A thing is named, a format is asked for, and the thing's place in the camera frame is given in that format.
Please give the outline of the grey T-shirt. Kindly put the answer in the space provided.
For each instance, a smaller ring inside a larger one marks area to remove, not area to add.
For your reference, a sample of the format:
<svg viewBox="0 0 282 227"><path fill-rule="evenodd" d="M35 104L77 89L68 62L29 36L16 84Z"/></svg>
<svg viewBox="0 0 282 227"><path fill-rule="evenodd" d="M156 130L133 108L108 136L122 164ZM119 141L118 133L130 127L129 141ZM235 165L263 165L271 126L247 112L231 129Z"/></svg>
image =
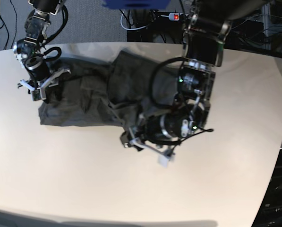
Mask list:
<svg viewBox="0 0 282 227"><path fill-rule="evenodd" d="M175 67L121 51L112 62L60 58L51 69L68 68L59 84L47 89L47 100L38 109L41 125L56 127L121 127L123 143L132 137L167 145L160 117L177 93Z"/></svg>

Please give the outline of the blue plastic bin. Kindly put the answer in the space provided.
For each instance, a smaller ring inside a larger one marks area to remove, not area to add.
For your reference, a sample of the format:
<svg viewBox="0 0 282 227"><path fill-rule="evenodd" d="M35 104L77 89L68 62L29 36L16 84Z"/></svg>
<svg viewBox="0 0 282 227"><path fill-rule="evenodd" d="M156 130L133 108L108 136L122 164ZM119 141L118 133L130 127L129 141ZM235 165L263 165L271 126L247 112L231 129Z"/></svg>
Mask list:
<svg viewBox="0 0 282 227"><path fill-rule="evenodd" d="M170 0L104 0L109 9L166 9Z"/></svg>

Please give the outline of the white power strip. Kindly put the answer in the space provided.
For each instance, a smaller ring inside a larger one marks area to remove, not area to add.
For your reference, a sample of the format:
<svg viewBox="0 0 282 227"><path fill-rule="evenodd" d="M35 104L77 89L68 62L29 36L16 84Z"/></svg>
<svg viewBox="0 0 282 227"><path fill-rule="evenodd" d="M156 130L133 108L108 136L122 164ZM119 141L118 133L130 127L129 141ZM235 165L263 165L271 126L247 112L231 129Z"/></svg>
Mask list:
<svg viewBox="0 0 282 227"><path fill-rule="evenodd" d="M184 14L184 13L170 13L168 15L168 18L170 21L184 21L185 19L188 18L189 14Z"/></svg>

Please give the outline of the black OpenArm base box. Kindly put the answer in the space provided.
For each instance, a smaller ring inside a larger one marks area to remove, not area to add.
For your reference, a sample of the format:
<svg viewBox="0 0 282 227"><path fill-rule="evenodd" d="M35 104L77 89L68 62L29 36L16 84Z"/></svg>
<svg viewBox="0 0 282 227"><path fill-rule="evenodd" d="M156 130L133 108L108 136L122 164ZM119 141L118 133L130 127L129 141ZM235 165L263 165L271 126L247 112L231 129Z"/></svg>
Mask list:
<svg viewBox="0 0 282 227"><path fill-rule="evenodd" d="M282 227L282 149L252 226Z"/></svg>

